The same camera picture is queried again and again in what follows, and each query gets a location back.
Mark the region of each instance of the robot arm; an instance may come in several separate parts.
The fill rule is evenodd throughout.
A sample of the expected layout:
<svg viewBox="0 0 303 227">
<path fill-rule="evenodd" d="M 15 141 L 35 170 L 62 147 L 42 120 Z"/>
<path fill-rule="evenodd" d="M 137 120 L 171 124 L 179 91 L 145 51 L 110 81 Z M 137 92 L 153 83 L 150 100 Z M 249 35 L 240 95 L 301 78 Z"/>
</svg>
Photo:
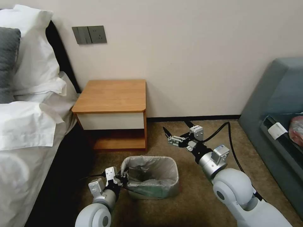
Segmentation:
<svg viewBox="0 0 303 227">
<path fill-rule="evenodd" d="M 211 150 L 204 145 L 203 128 L 186 123 L 189 133 L 172 136 L 164 129 L 168 143 L 186 148 L 202 167 L 213 184 L 216 197 L 224 203 L 237 220 L 238 227 L 290 227 L 291 224 L 253 188 L 249 177 L 242 171 L 225 167 L 229 149 L 220 145 Z"/>
<path fill-rule="evenodd" d="M 93 203 L 86 206 L 78 215 L 75 227 L 109 227 L 111 212 L 119 198 L 121 187 L 127 183 L 128 174 L 117 173 L 116 167 L 105 169 L 106 185 L 101 178 L 93 180 L 88 187 L 93 195 Z"/>
</svg>

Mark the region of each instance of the wooden nightstand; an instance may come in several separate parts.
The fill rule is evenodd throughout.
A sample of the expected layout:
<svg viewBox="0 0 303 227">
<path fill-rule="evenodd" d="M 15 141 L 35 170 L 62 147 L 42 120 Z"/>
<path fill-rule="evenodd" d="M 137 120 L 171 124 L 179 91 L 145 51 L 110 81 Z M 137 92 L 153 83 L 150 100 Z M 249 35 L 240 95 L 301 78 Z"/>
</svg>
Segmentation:
<svg viewBox="0 0 303 227">
<path fill-rule="evenodd" d="M 145 80 L 90 80 L 72 111 L 93 149 L 147 149 Z"/>
</svg>

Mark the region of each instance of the white bed sheet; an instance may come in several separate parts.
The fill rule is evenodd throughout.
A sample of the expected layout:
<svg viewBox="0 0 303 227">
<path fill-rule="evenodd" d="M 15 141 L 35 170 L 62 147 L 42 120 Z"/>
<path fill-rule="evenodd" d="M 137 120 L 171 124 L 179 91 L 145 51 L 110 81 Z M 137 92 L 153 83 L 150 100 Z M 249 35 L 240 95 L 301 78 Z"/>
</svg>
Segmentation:
<svg viewBox="0 0 303 227">
<path fill-rule="evenodd" d="M 31 147 L 0 151 L 0 227 L 24 226 L 35 204 L 36 198 L 46 178 L 57 149 L 64 136 L 76 123 L 71 108 L 78 98 L 74 86 L 67 75 L 60 72 L 66 81 L 66 96 L 53 92 L 46 94 L 16 96 L 17 101 L 42 102 L 52 107 L 65 123 L 57 124 L 52 147 Z M 9 170 L 1 169 L 7 160 L 15 162 Z M 10 184 L 7 178 L 14 178 L 17 184 Z"/>
</svg>

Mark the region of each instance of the white pillow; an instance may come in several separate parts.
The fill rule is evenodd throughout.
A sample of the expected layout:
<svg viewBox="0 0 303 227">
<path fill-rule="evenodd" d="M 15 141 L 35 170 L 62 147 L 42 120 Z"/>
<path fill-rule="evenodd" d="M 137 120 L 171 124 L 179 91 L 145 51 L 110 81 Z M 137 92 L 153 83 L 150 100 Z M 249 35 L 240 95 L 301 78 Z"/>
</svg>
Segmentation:
<svg viewBox="0 0 303 227">
<path fill-rule="evenodd" d="M 53 84 L 58 77 L 59 64 L 45 35 L 51 17 L 52 12 L 22 5 L 0 10 L 0 27 L 18 28 L 21 31 L 16 74 L 13 77 L 14 95 L 41 93 L 42 84 L 44 91 L 48 92 L 47 84 Z M 58 90 L 61 87 L 62 83 L 58 83 Z"/>
<path fill-rule="evenodd" d="M 56 124 L 64 123 L 51 107 L 37 102 L 0 104 L 0 151 L 52 147 Z"/>
</svg>

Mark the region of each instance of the gray pillow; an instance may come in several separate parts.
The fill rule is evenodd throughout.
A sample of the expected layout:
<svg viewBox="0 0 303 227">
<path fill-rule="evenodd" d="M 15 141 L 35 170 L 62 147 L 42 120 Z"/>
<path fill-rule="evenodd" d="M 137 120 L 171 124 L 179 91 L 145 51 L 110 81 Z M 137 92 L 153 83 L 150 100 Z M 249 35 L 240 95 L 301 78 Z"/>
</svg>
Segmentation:
<svg viewBox="0 0 303 227">
<path fill-rule="evenodd" d="M 0 27 L 0 103 L 14 101 L 13 68 L 17 59 L 20 37 L 19 29 Z"/>
</svg>

